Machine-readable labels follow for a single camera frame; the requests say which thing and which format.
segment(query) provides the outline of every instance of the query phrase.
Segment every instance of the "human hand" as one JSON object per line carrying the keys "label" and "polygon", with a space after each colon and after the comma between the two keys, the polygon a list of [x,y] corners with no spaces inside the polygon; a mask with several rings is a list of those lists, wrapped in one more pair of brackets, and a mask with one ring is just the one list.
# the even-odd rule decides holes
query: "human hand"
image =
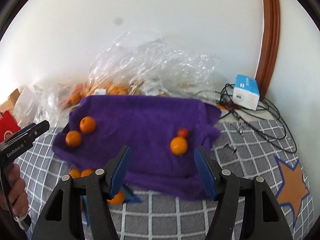
{"label": "human hand", "polygon": [[[9,192],[8,199],[14,203],[12,211],[15,215],[24,217],[28,213],[28,195],[25,192],[26,182],[20,178],[20,168],[17,164],[8,174],[8,179],[14,181],[11,191]],[[4,193],[0,192],[0,206],[4,210],[8,210],[7,201]]]}

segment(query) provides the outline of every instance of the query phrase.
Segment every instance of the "red bag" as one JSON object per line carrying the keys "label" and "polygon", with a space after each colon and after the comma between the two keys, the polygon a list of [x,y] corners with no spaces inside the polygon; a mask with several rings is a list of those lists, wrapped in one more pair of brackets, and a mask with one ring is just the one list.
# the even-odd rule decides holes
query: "red bag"
{"label": "red bag", "polygon": [[16,124],[10,112],[5,111],[0,118],[0,143],[19,130],[20,127]]}

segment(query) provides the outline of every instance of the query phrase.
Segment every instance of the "silver screw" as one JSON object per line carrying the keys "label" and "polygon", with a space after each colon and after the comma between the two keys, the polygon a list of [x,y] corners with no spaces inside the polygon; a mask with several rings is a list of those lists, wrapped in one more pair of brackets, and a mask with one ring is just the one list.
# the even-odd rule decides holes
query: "silver screw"
{"label": "silver screw", "polygon": [[222,174],[225,176],[229,176],[231,174],[231,171],[229,170],[222,170]]}
{"label": "silver screw", "polygon": [[96,174],[97,175],[102,175],[104,173],[104,169],[97,169]]}
{"label": "silver screw", "polygon": [[62,179],[63,181],[66,181],[66,180],[70,179],[70,176],[69,176],[68,174],[65,174],[65,175],[63,175],[63,176],[61,177],[61,179]]}
{"label": "silver screw", "polygon": [[261,176],[256,177],[257,182],[264,182],[264,178]]}

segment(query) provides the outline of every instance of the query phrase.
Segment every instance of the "white logo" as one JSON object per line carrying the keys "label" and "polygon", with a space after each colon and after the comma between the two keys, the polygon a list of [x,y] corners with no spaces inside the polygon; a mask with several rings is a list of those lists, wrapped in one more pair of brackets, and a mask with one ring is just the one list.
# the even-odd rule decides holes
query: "white logo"
{"label": "white logo", "polygon": [[5,140],[5,139],[9,138],[11,135],[13,135],[13,133],[11,131],[9,131],[9,130],[5,131],[3,139]]}

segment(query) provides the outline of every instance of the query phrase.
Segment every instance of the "red tomato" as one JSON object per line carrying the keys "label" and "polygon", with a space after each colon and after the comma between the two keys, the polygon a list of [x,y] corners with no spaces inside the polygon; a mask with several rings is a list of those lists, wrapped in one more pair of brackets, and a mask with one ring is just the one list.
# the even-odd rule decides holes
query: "red tomato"
{"label": "red tomato", "polygon": [[178,131],[178,136],[187,138],[189,136],[189,132],[186,128],[182,128]]}

